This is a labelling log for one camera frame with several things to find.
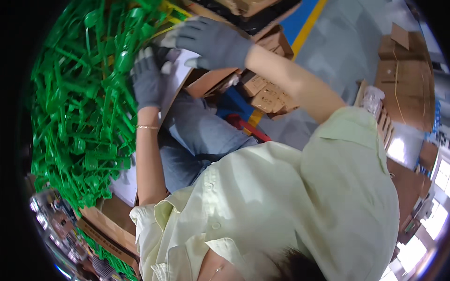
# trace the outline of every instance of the gold bracelet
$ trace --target gold bracelet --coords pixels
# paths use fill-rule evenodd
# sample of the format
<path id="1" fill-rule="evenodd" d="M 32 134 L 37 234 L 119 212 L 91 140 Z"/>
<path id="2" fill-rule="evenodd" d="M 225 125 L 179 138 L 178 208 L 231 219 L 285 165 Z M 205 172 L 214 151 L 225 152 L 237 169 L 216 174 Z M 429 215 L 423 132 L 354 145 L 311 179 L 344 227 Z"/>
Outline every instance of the gold bracelet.
<path id="1" fill-rule="evenodd" d="M 136 125 L 136 129 L 153 129 L 153 130 L 157 130 L 158 127 L 146 126 L 146 125 Z"/>

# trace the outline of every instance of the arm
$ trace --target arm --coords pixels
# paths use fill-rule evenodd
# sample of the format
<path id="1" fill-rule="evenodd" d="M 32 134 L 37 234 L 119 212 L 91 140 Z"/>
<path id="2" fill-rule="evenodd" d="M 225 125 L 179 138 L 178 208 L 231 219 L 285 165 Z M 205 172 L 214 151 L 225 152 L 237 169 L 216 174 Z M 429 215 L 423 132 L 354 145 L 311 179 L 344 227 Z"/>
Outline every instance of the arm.
<path id="1" fill-rule="evenodd" d="M 321 79 L 299 65 L 254 45 L 223 22 L 204 17 L 192 18 L 168 32 L 161 45 L 188 49 L 201 55 L 187 60 L 186 66 L 248 68 L 281 87 L 319 124 L 346 106 Z"/>
<path id="2" fill-rule="evenodd" d="M 138 112 L 138 124 L 157 128 L 158 112 L 156 107 L 142 108 Z M 167 190 L 156 129 L 136 130 L 136 176 L 140 205 L 158 203 L 166 198 Z"/>
<path id="3" fill-rule="evenodd" d="M 258 45 L 253 45 L 245 66 L 282 88 L 317 123 L 324 123 L 337 109 L 346 104 L 320 78 L 292 61 Z"/>
<path id="4" fill-rule="evenodd" d="M 158 113 L 163 92 L 160 73 L 150 48 L 140 50 L 135 67 L 130 71 L 138 103 L 136 129 L 136 177 L 139 205 L 158 203 L 167 196 L 161 155 L 158 147 Z"/>

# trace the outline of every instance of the light green shirt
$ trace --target light green shirt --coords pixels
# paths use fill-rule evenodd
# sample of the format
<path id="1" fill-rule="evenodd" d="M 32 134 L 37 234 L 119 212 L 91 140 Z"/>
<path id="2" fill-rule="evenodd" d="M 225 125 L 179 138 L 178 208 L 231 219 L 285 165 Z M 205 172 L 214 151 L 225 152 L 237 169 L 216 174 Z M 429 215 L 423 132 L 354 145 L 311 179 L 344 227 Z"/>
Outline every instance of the light green shirt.
<path id="1" fill-rule="evenodd" d="M 258 279 L 268 268 L 258 253 L 287 247 L 314 259 L 328 280 L 378 281 L 399 206 L 375 119 L 346 107 L 302 152 L 276 142 L 239 149 L 130 217 L 144 281 L 195 281 L 209 248 Z"/>

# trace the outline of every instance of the white paper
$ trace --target white paper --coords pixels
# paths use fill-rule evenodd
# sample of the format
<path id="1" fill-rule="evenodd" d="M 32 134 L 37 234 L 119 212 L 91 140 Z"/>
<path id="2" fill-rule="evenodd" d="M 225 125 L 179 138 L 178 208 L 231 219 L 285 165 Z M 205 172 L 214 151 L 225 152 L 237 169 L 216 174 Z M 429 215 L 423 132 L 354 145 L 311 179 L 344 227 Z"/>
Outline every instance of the white paper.
<path id="1" fill-rule="evenodd" d="M 185 67 L 185 62 L 189 58 L 196 58 L 198 54 L 188 51 L 181 50 L 179 55 L 174 61 L 171 73 L 169 75 L 163 76 L 163 84 L 166 86 L 164 99 L 162 101 L 161 112 L 159 113 L 160 124 L 164 120 L 169 111 L 172 101 L 177 95 L 177 89 L 181 86 L 181 83 L 185 80 L 186 76 L 189 74 L 190 67 Z M 171 60 L 171 56 L 176 56 L 175 52 L 170 52 L 167 56 Z M 137 178 L 136 178 L 136 153 L 131 156 L 131 168 L 128 170 L 120 171 L 120 177 L 117 181 L 111 180 L 110 190 L 122 201 L 124 201 L 130 207 L 134 207 L 137 188 Z"/>

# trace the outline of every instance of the shirt button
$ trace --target shirt button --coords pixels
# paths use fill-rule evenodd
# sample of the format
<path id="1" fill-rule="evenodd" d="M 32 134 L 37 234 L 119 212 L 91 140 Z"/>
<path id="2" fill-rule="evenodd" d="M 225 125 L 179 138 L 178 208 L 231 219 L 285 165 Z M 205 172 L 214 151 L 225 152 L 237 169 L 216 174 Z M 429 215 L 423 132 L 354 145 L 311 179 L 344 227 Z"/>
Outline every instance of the shirt button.
<path id="1" fill-rule="evenodd" d="M 214 230 L 217 230 L 217 229 L 219 229 L 221 227 L 221 224 L 220 223 L 213 223 L 212 224 L 212 229 L 214 229 Z"/>

